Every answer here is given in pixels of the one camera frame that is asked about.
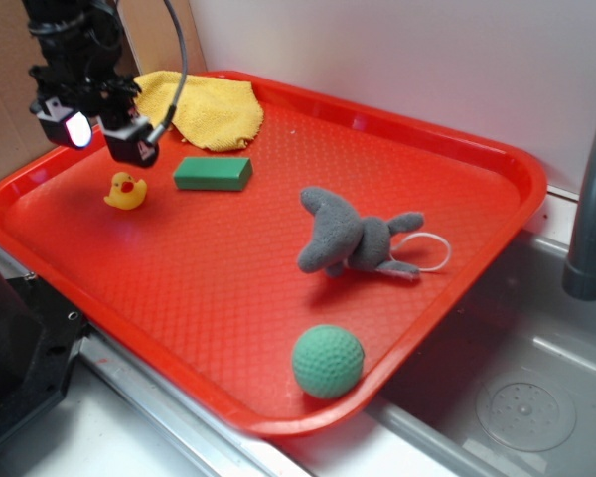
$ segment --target white string loop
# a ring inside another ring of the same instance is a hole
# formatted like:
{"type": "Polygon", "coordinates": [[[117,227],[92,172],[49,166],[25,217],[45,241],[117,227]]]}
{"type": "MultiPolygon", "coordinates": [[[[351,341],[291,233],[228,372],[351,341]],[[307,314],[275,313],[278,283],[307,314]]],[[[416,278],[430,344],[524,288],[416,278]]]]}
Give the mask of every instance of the white string loop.
{"type": "Polygon", "coordinates": [[[444,246],[446,246],[446,258],[444,258],[444,261],[442,261],[441,263],[439,263],[436,266],[430,266],[427,268],[419,268],[419,271],[437,271],[437,270],[442,269],[444,266],[446,266],[446,264],[450,261],[450,258],[453,256],[453,247],[450,245],[450,243],[448,242],[448,240],[446,238],[438,236],[436,234],[431,234],[429,232],[417,232],[415,234],[411,234],[410,236],[406,236],[405,238],[403,238],[401,240],[400,243],[398,243],[396,246],[394,246],[390,250],[390,258],[395,260],[395,258],[393,258],[393,254],[396,251],[398,251],[400,248],[402,248],[405,243],[407,243],[408,241],[410,241],[412,239],[417,239],[418,237],[427,237],[429,239],[436,239],[438,241],[441,241],[444,244],[444,246]]]}

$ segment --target cardboard box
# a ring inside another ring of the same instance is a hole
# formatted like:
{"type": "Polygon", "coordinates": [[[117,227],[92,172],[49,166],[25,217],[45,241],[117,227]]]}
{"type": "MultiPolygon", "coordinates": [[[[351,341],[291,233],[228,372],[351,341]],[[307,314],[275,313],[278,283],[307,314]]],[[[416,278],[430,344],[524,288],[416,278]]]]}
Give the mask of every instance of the cardboard box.
{"type": "MultiPolygon", "coordinates": [[[[122,20],[131,48],[117,70],[124,73],[181,69],[179,44],[168,11],[162,2],[121,2],[122,20]]],[[[173,2],[188,48],[189,73],[205,70],[205,62],[187,0],[173,2]]],[[[28,70],[45,63],[40,47],[27,29],[22,0],[0,0],[0,179],[55,147],[29,112],[36,82],[28,70]]]]}

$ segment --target green foam block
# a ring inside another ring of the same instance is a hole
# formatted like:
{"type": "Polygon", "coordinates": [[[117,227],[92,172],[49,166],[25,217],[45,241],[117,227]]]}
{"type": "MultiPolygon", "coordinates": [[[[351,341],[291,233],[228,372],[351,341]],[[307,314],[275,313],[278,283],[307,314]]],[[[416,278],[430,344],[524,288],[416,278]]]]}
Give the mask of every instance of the green foam block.
{"type": "Polygon", "coordinates": [[[242,191],[252,173],[246,157],[186,157],[174,178],[179,189],[242,191]]]}

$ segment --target drain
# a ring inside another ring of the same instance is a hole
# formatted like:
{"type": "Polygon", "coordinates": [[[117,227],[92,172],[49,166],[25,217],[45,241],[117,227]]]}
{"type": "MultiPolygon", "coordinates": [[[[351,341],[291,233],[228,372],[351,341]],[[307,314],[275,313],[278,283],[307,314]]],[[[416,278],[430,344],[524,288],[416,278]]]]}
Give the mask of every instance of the drain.
{"type": "Polygon", "coordinates": [[[526,452],[552,449],[576,424],[569,394],[536,373],[504,373],[486,382],[477,396],[477,417],[501,444],[526,452]]]}

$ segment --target rubber duck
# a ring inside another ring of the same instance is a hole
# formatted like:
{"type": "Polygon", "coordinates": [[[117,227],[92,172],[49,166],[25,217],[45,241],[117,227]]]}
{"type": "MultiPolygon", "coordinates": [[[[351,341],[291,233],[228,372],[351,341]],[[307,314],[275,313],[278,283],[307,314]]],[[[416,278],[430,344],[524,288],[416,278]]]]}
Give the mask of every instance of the rubber duck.
{"type": "Polygon", "coordinates": [[[148,185],[143,179],[135,181],[127,172],[118,172],[112,176],[110,193],[103,200],[111,207],[130,211],[143,203],[147,191],[148,185]]]}

